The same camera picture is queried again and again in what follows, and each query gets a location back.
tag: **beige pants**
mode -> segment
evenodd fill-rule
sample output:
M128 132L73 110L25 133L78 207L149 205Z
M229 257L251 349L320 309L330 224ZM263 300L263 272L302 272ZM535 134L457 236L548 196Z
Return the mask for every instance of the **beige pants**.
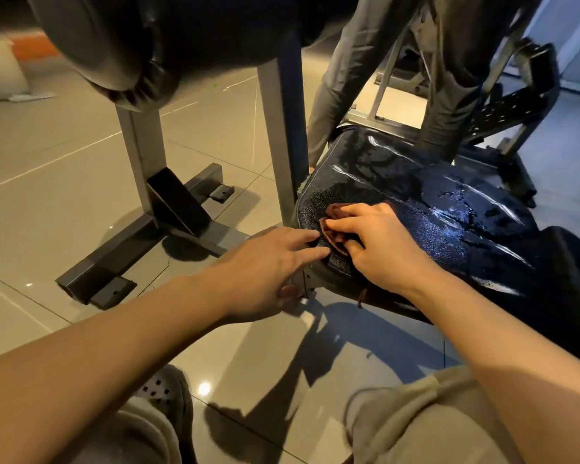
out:
M355 464L523 463L466 366L358 393L346 425Z

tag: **person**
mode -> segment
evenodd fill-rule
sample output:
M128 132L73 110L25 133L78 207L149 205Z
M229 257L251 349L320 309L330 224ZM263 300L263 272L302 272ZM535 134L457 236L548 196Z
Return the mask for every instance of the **person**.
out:
M425 0L359 0L322 77L307 125L310 170L403 28ZM504 36L528 0L428 0L435 23L430 90L418 149L453 161Z
M513 451L526 463L580 463L580 361L442 270L418 247L389 205L358 203L344 210L352 216L328 225L359 236L361 243L346 243L356 268L372 283L409 299L453 343L487 397L486 406L494 408L498 423L515 444ZM197 275L175 278L110 311L1 355L0 464L122 462L129 456L124 449L111 456L102 454L111 448L108 443L95 459L81 458L95 427L117 413L142 417L133 408L125 409L129 404L125 401L195 340L221 325L256 321L287 307L300 295L287 280L329 254L324 247L303 248L317 237L317 231L272 229ZM422 386L401 387L416 391ZM438 437L446 436L445 431L468 426L464 420L472 414L465 414L464 404L458 404L457 415L444 415L451 422L441 422L432 437L422 434L414 422L434 422L442 408L421 406L411 414L411 423L397 430L400 439L394 446L407 443L406 460L396 462L495 462L482 460L485 456L475 435L459 444L471 451L463 460L450 459L446 453L420 459L431 446L423 445L425 440L438 447ZM356 422L361 422L361 414ZM408 407L399 409L399 414L408 415ZM371 418L375 415L382 419L379 429L399 423L381 410L372 411ZM478 421L484 418L479 414ZM495 423L488 421L485 426L494 430ZM373 445L376 438L383 441L383 434L369 427L354 430L355 455L359 452L361 462L374 462L373 449L357 446L365 443L365 435ZM164 433L151 435L148 444L158 443ZM143 440L142 433L120 436ZM412 446L409 437L424 443ZM171 444L163 443L166 448ZM157 460L143 461L180 462L176 453L166 449L166 455L170 458L159 460L156 455Z

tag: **black leather pad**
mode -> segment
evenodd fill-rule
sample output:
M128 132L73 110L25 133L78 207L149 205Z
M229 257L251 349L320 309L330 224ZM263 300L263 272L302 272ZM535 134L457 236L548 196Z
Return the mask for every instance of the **black leather pad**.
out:
M319 229L331 203L385 200L440 266L580 357L579 326L564 325L559 315L572 304L551 270L545 236L522 203L471 171L424 159L390 135L347 127L303 189L295 225ZM369 304L425 320L407 300L370 285L334 250L309 271L341 295L356 299L369 287Z

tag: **shoe with holes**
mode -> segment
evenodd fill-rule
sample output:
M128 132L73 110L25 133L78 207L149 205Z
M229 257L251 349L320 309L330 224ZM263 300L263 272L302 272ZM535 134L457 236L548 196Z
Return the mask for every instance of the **shoe with holes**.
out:
M179 438L184 464L196 464L193 450L193 403L184 373L176 366L163 366L135 396L147 399L165 415Z

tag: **tiled floor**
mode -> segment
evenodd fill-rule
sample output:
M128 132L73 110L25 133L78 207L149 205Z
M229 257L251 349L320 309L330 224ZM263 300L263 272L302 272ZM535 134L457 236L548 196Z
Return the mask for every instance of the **tiled floor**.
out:
M322 47L304 55L306 110L327 55ZM60 61L31 63L26 72L36 90L57 96L0 103L0 353L96 312L53 280L139 212L113 106ZM359 110L369 110L376 89L365 87ZM380 114L418 126L424 107L390 90ZM162 114L179 178L217 162L236 187L224 205L206 202L213 218L248 234L280 222L255 70L194 85ZM580 236L580 96L563 93L522 155L539 188L537 220ZM130 269L126 277L138 287L129 298L214 261L194 250L171 258L166 248L174 245L176 256L176 244L166 240ZM319 290L302 313L217 329L173 363L192 388L202 464L319 464L349 453L343 413L354 392L410 382L458 360L432 326L359 311Z

